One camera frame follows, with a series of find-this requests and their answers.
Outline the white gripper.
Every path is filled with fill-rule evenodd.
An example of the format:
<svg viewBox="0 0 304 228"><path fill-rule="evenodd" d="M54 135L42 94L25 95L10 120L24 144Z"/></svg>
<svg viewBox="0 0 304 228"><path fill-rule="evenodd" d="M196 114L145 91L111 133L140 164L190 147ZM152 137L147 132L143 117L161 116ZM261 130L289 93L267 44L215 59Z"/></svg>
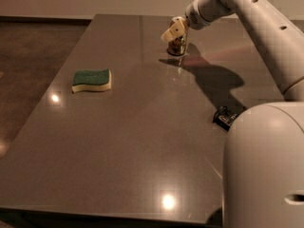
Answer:
<svg viewBox="0 0 304 228"><path fill-rule="evenodd" d="M185 10L185 18L187 20L188 26L191 29L199 30L210 25L201 14L201 10L207 4L207 0L194 0ZM177 38L180 38L187 32L187 25L182 18L177 18L172 22L168 30L166 30L161 39L164 42L172 42Z"/></svg>

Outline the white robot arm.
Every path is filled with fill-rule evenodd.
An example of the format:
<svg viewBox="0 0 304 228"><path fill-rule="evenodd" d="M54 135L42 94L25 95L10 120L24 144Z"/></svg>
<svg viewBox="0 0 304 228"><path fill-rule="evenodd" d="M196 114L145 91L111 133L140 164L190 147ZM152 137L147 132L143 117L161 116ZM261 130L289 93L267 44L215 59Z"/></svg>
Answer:
<svg viewBox="0 0 304 228"><path fill-rule="evenodd" d="M304 228L304 33L267 0L194 0L165 42L236 14L283 96L241 113L223 155L223 228Z"/></svg>

